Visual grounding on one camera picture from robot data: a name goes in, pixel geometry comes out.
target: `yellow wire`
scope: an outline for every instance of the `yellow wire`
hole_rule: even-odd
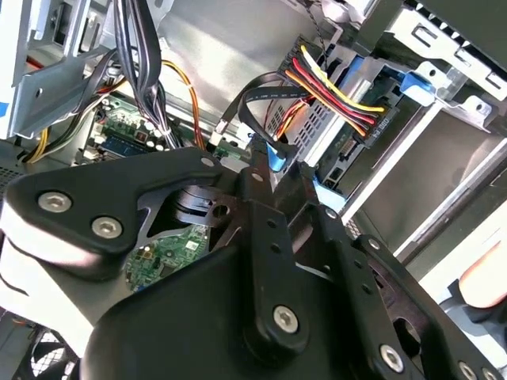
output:
[[[301,81],[293,73],[291,73],[289,70],[286,70],[285,74],[290,79],[292,79],[294,82],[297,82],[298,84],[300,84],[306,91],[308,91],[309,93],[311,93],[316,99],[318,99],[318,101],[320,101],[321,103],[323,103],[327,108],[329,108],[332,111],[335,111],[338,115],[340,115],[345,120],[347,120],[347,123],[349,123],[357,131],[357,133],[359,133],[363,137],[366,135],[366,133],[361,129],[361,127],[359,125],[357,125],[356,123],[354,123],[353,121],[351,121],[351,119],[349,119],[347,116],[345,116],[343,113],[341,113],[340,110],[338,110],[337,108],[335,108],[329,101],[327,101],[326,99],[324,99],[323,97],[321,97],[316,91],[314,91],[310,86],[308,86],[306,83],[304,83],[303,81]]]
[[[177,74],[180,76],[181,80],[189,88],[190,97],[192,98],[192,105],[193,105],[194,124],[196,125],[196,143],[201,149],[206,149],[206,146],[204,145],[203,135],[202,135],[202,132],[201,132],[200,126],[199,126],[199,103],[197,101],[196,90],[193,88],[192,83],[189,80],[189,77],[187,77],[185,72],[182,69],[180,69],[176,64],[174,64],[171,61],[168,61],[166,59],[162,60],[162,64],[164,66],[170,67],[171,69],[176,71]]]
[[[356,107],[363,111],[369,111],[369,112],[384,112],[384,107],[370,107],[368,105],[362,105],[359,103],[356,103],[349,97],[347,97],[342,91],[339,90],[326,76],[326,73],[321,70],[321,68],[318,66],[318,64],[314,61],[314,59],[311,57],[310,53],[308,53],[307,48],[304,45],[301,45],[301,51],[303,52],[303,58],[305,61],[307,61],[308,65],[310,66],[311,70],[314,72],[317,77],[319,77],[326,87],[328,89],[333,90],[334,93],[336,93],[345,103],[348,105],[352,105],[353,107]]]
[[[30,158],[27,161],[27,163],[32,164],[33,162],[35,162],[35,160],[42,154],[42,152],[44,152],[44,149],[46,149],[47,143],[48,143],[48,129],[46,128],[40,133],[40,140],[39,143],[37,144],[35,153],[33,154],[32,158]]]

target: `capacitor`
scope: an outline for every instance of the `capacitor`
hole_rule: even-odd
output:
[[[157,140],[157,145],[155,145],[155,149],[159,152],[162,152],[167,147],[166,141],[163,138]]]
[[[147,121],[144,124],[144,127],[147,129],[147,131],[153,131],[155,129],[155,125],[150,121]]]
[[[157,138],[155,136],[149,136],[146,140],[146,146],[148,148],[155,148],[155,144],[157,143]]]

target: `wire bundle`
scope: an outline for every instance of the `wire bundle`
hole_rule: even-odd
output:
[[[304,46],[301,46],[299,57],[292,59],[292,65],[294,71],[286,70],[285,74],[327,108],[343,117],[361,137],[365,137],[376,125],[376,119],[384,108],[358,104],[347,97],[327,78]]]
[[[132,54],[128,14],[132,16],[137,42],[137,67]],[[146,1],[114,0],[114,17],[118,59],[125,78],[132,86],[139,110],[160,130],[168,147],[182,147],[181,140],[170,129],[167,120],[166,92],[158,80],[162,70],[162,56]]]
[[[193,88],[192,83],[189,80],[189,77],[187,77],[187,75],[183,72],[183,70],[180,69],[176,64],[167,60],[162,60],[162,65],[176,71],[176,73],[180,76],[181,80],[187,85],[190,92],[190,97],[192,98],[193,131],[196,136],[196,145],[202,150],[206,150],[203,133],[199,126],[199,103],[197,101],[196,90]]]
[[[294,120],[296,115],[304,110],[305,107],[308,106],[308,101],[312,101],[314,99],[313,96],[307,97],[306,99],[299,99],[292,103],[292,105],[287,109],[284,116],[282,117],[282,121],[280,127],[275,133],[276,139],[279,139],[291,125],[291,122]]]

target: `black wire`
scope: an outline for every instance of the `black wire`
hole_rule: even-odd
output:
[[[271,71],[252,79],[250,82],[248,82],[248,84],[245,87],[243,87],[243,89],[238,93],[238,95],[236,95],[236,97],[229,104],[229,106],[227,107],[227,109],[225,110],[220,119],[228,123],[230,123],[234,119],[234,117],[238,113],[239,101],[241,100],[243,94],[249,89],[255,89],[259,86],[265,85],[270,82],[277,82],[281,79],[283,78],[281,78],[276,71]]]
[[[86,83],[86,87],[82,93],[81,100],[79,101],[78,106],[75,108],[73,113],[80,113],[90,104],[93,95],[99,90],[99,86],[105,76],[105,72],[108,69],[109,61],[115,59],[116,55],[116,49],[108,51],[104,57],[102,57],[101,61],[95,66],[93,73],[88,78],[88,82]]]
[[[261,136],[269,145],[276,148],[280,144],[276,142],[255,119],[254,115],[248,108],[248,103],[251,101],[269,101],[271,99],[298,99],[307,97],[310,94],[299,87],[259,87],[256,89],[249,89],[246,91],[238,104],[238,118],[239,121],[245,123],[255,133]]]
[[[317,29],[318,40],[320,41],[320,45],[322,47],[322,56],[324,57],[324,70],[327,73],[327,71],[329,69],[329,64],[327,62],[326,44],[324,44],[324,37],[322,37],[322,31],[320,30],[320,26],[318,26],[317,20],[315,20],[315,16],[311,12],[311,9],[310,9],[311,6],[312,6],[311,3],[304,4],[305,9],[307,10],[308,16],[310,16],[311,22],[314,23],[315,29]]]
[[[143,62],[145,65],[143,75],[139,74],[143,78],[140,89],[143,93],[148,89],[152,89],[154,94],[162,71],[162,53],[160,52],[157,31],[151,18],[150,9],[145,1],[129,0],[129,4],[132,10],[132,18],[135,20],[135,35],[139,56],[141,52],[146,55]],[[141,69],[141,61],[139,61],[139,70]]]
[[[130,32],[128,31],[127,8],[124,0],[114,0],[114,27],[116,37],[116,48],[118,57],[124,72],[125,78],[131,83],[134,94],[137,90],[137,77],[135,76],[134,59],[132,58],[132,47],[130,43]]]
[[[163,133],[168,146],[180,147],[178,138],[169,129],[167,123],[165,90],[158,81],[162,69],[162,57],[150,10],[144,0],[114,0],[114,6],[118,58],[124,69],[125,78],[132,86],[139,110]],[[138,45],[139,74],[137,75],[132,58],[127,10],[130,10],[132,14]]]

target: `red wire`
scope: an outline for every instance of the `red wire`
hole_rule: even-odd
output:
[[[369,117],[367,116],[364,116],[364,115],[361,115],[360,113],[357,113],[357,112],[354,112],[354,111],[351,111],[350,109],[346,108],[342,103],[340,103],[339,101],[337,101],[333,95],[330,94],[330,92],[324,88],[323,85],[321,85],[319,82],[315,81],[315,79],[313,79],[302,67],[301,65],[299,65],[299,62],[296,58],[293,58],[292,59],[292,63],[294,63],[294,67],[295,69],[309,82],[311,83],[314,87],[316,87],[318,89],[318,91],[320,93],[322,93],[323,95],[325,95],[328,100],[332,101],[334,105],[336,105],[337,107],[339,107],[340,109],[342,109],[347,115],[350,115],[350,116],[354,116],[355,118],[359,119],[359,120],[363,120],[365,121],[366,123],[368,124],[375,124],[375,121],[373,119],[370,119]]]

